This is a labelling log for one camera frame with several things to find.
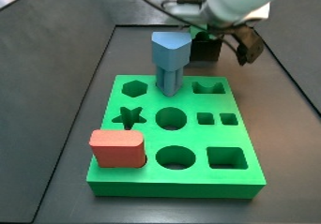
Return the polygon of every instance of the small square hole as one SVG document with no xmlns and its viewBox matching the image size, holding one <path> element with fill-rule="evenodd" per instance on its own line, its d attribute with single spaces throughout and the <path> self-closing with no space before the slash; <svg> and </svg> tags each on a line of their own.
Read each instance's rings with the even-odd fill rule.
<svg viewBox="0 0 321 224">
<path fill-rule="evenodd" d="M 224 125 L 229 125 L 229 126 L 237 126 L 238 125 L 236 114 L 221 113 L 220 116 L 221 116 L 221 121 L 222 121 Z"/>
<path fill-rule="evenodd" d="M 209 147 L 208 158 L 213 169 L 248 168 L 244 150 L 240 147 Z"/>
<path fill-rule="evenodd" d="M 214 125 L 213 114 L 209 112 L 200 112 L 197 114 L 197 121 L 200 125 Z"/>
</svg>

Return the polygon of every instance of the green board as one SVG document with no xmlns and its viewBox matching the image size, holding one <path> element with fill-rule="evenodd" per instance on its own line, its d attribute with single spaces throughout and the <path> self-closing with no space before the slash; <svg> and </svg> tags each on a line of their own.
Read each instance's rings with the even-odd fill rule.
<svg viewBox="0 0 321 224">
<path fill-rule="evenodd" d="M 252 199 L 266 184 L 226 78 L 185 77 L 174 97 L 154 76 L 117 76 L 102 129 L 145 135 L 147 163 L 99 168 L 97 196 Z"/>
</svg>

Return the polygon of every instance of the red cube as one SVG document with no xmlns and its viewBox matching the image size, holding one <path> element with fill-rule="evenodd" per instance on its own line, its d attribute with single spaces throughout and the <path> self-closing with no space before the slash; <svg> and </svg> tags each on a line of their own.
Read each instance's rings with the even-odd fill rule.
<svg viewBox="0 0 321 224">
<path fill-rule="evenodd" d="M 141 168 L 146 164 L 145 137 L 137 130 L 95 130 L 90 147 L 101 168 Z"/>
</svg>

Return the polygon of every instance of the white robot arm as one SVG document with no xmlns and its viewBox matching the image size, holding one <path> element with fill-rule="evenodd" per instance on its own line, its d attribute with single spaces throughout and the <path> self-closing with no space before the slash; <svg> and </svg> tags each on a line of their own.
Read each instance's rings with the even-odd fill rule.
<svg viewBox="0 0 321 224">
<path fill-rule="evenodd" d="M 264 40 L 249 27 L 269 18 L 273 0 L 166 0 L 165 10 L 196 24 L 206 24 L 217 37 L 233 35 L 240 43 L 240 65 L 253 63 L 264 51 Z"/>
<path fill-rule="evenodd" d="M 273 0 L 167 0 L 166 10 L 196 23 L 228 28 L 256 19 L 269 18 Z"/>
</svg>

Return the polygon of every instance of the hexagon hole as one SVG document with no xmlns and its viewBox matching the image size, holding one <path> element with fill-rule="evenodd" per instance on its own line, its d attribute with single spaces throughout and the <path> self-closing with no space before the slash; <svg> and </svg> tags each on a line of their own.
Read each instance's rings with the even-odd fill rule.
<svg viewBox="0 0 321 224">
<path fill-rule="evenodd" d="M 122 93 L 129 97 L 139 97 L 147 93 L 147 84 L 139 81 L 127 82 L 123 84 Z"/>
</svg>

